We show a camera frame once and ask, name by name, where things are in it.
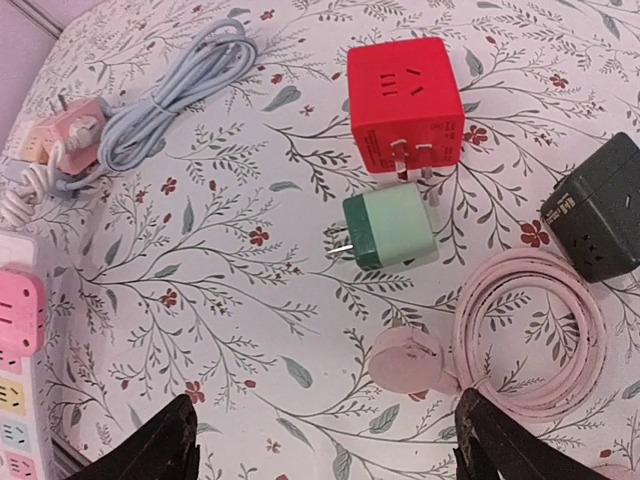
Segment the coiled cable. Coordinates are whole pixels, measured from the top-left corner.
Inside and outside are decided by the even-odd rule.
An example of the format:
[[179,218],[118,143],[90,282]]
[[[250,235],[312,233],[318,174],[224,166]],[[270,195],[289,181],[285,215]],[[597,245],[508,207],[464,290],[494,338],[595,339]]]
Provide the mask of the coiled cable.
[[[553,378],[526,393],[506,395],[483,381],[480,328],[491,305],[522,287],[555,294],[575,316],[580,336],[573,356]],[[605,324],[596,301],[579,275],[556,255],[533,248],[507,250],[484,262],[460,293],[453,335],[456,377],[463,390],[477,388],[516,420],[547,422],[573,412],[594,390],[606,353]]]

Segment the light blue cable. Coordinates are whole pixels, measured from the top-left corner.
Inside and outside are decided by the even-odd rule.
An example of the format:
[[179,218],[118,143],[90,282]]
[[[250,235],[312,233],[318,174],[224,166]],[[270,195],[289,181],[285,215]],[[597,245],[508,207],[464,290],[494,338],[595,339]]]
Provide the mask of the light blue cable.
[[[234,33],[221,30],[231,27]],[[78,190],[106,172],[134,169],[158,149],[175,117],[192,103],[214,95],[246,75],[258,56],[255,41],[233,19],[205,28],[171,65],[150,98],[120,108],[105,106],[100,165],[73,183],[58,182],[61,190]]]

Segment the red power adapter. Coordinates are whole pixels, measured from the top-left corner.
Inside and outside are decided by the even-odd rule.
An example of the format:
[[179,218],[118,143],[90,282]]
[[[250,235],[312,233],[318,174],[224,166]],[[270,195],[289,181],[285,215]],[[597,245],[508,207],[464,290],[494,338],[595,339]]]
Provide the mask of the red power adapter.
[[368,45],[347,57],[351,130],[371,173],[455,165],[464,108],[444,42]]

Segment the pink extension cord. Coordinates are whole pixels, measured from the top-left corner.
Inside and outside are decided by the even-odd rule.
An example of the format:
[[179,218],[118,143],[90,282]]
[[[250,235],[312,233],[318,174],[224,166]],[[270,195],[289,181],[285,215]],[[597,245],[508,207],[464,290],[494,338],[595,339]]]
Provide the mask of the pink extension cord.
[[[505,293],[538,287],[555,294],[575,315],[580,331],[573,357],[552,379],[521,395],[499,394],[487,381],[480,355],[480,327]],[[573,412],[594,390],[604,367],[607,337],[602,313],[586,284],[562,259],[538,249],[513,249],[484,262],[467,280],[454,320],[455,375],[444,370],[438,341],[412,327],[387,330],[375,341],[371,378],[398,393],[435,389],[456,394],[474,387],[520,422],[551,422]]]

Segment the mint green plug adapter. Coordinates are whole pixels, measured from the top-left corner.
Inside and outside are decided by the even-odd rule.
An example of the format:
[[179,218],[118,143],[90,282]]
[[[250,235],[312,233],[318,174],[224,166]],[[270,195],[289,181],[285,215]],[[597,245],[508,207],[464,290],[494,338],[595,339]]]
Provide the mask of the mint green plug adapter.
[[415,183],[347,198],[342,207],[356,263],[363,270],[388,267],[437,250]]

